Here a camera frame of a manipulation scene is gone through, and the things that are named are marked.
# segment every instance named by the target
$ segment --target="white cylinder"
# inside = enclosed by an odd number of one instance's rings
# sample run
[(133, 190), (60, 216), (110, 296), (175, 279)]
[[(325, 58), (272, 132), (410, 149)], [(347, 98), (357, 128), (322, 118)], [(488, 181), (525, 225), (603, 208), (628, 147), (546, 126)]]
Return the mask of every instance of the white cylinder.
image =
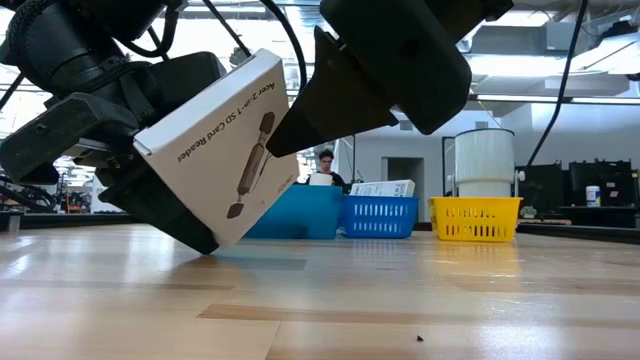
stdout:
[(513, 136), (505, 129), (476, 129), (456, 136), (458, 196), (511, 197)]
[(587, 206), (600, 207), (600, 186), (587, 186)]
[(321, 173), (311, 174), (309, 185), (331, 186), (333, 185), (333, 176)]

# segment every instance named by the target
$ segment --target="card reader illustration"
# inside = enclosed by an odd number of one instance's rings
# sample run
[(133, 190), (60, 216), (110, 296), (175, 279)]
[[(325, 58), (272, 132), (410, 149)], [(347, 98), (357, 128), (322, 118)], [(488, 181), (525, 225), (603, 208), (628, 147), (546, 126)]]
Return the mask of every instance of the card reader illustration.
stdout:
[(258, 169), (260, 168), (260, 164), (262, 163), (262, 158), (264, 157), (265, 152), (267, 152), (267, 150), (265, 149), (265, 145), (267, 143), (268, 136), (273, 131), (275, 120), (276, 116), (272, 112), (268, 112), (262, 116), (258, 143), (255, 144), (251, 149), (249, 159), (247, 160), (247, 165), (245, 165), (244, 172), (242, 173), (242, 177), (240, 178), (240, 182), (238, 183), (238, 201), (235, 204), (231, 205), (231, 207), (229, 208), (227, 219), (235, 219), (242, 214), (242, 210), (244, 209), (244, 204), (242, 202), (243, 198), (253, 190), (253, 183), (256, 181), (256, 178), (257, 181), (260, 181), (260, 176), (262, 175), (267, 161), (269, 160), (269, 155), (266, 156), (266, 160), (262, 165), (262, 169), (260, 169), (259, 171)]

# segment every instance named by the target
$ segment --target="yellow plastic bin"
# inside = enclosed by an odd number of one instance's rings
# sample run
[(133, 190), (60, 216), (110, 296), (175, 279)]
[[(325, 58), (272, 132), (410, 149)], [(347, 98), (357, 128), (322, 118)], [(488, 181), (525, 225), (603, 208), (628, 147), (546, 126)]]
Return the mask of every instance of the yellow plastic bin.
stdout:
[(440, 240), (510, 242), (522, 198), (433, 197), (431, 224)]

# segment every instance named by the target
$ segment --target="person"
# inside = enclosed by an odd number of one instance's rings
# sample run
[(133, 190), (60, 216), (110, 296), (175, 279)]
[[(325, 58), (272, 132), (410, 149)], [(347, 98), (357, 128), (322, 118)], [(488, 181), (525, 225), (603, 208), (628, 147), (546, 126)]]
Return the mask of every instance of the person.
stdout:
[[(327, 174), (327, 175), (331, 175), (331, 177), (333, 178), (333, 186), (339, 186), (343, 189), (346, 188), (347, 184), (344, 182), (344, 180), (342, 179), (342, 176), (338, 175), (337, 173), (331, 171), (331, 164), (333, 163), (333, 152), (329, 149), (324, 150), (320, 153), (320, 155), (318, 156), (318, 159), (320, 159), (320, 170), (318, 170), (318, 173), (320, 174)], [(307, 182), (305, 184), (309, 184), (309, 180), (311, 180), (311, 177), (307, 178)]]

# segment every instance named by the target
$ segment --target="white product box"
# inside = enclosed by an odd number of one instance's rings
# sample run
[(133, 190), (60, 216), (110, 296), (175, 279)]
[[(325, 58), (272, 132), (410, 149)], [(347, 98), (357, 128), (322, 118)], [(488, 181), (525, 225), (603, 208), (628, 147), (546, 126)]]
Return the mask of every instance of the white product box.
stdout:
[(282, 59), (260, 50), (140, 132), (135, 147), (220, 246), (230, 246), (299, 176), (265, 148), (287, 110)]
[(415, 187), (411, 180), (353, 184), (350, 195), (411, 197)]

